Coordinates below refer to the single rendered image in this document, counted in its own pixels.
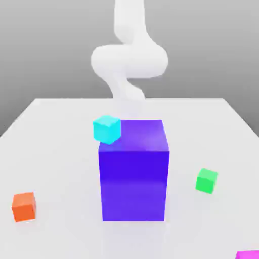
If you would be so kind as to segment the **large purple box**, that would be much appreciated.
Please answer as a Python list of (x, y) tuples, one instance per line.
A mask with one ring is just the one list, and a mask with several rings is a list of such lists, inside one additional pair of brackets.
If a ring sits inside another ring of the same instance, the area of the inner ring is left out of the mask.
[(121, 137), (99, 145), (103, 220), (164, 220), (169, 154), (161, 120), (123, 120)]

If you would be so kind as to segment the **small cyan cube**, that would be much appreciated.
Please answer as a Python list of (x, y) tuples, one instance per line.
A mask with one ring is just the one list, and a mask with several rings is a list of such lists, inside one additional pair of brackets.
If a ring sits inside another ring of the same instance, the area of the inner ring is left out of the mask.
[(109, 115), (93, 122), (94, 139), (105, 144), (112, 144), (121, 137), (121, 120)]

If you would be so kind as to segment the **small green cube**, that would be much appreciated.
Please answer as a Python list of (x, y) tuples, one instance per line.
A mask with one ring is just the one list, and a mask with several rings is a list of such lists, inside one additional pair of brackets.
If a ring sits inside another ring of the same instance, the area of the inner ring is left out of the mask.
[(196, 190), (212, 194), (217, 176), (217, 172), (202, 168), (197, 177)]

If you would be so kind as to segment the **small orange cube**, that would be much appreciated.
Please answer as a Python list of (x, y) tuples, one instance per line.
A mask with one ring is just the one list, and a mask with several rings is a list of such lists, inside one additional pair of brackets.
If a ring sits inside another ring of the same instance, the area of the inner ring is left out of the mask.
[(16, 222), (36, 218), (36, 200), (33, 192), (15, 194), (12, 202), (12, 212)]

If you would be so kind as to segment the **small magenta cube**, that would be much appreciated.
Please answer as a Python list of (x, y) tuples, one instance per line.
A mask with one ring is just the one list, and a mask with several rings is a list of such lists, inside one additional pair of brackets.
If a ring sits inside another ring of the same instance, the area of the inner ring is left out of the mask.
[(235, 259), (259, 259), (259, 250), (237, 251)]

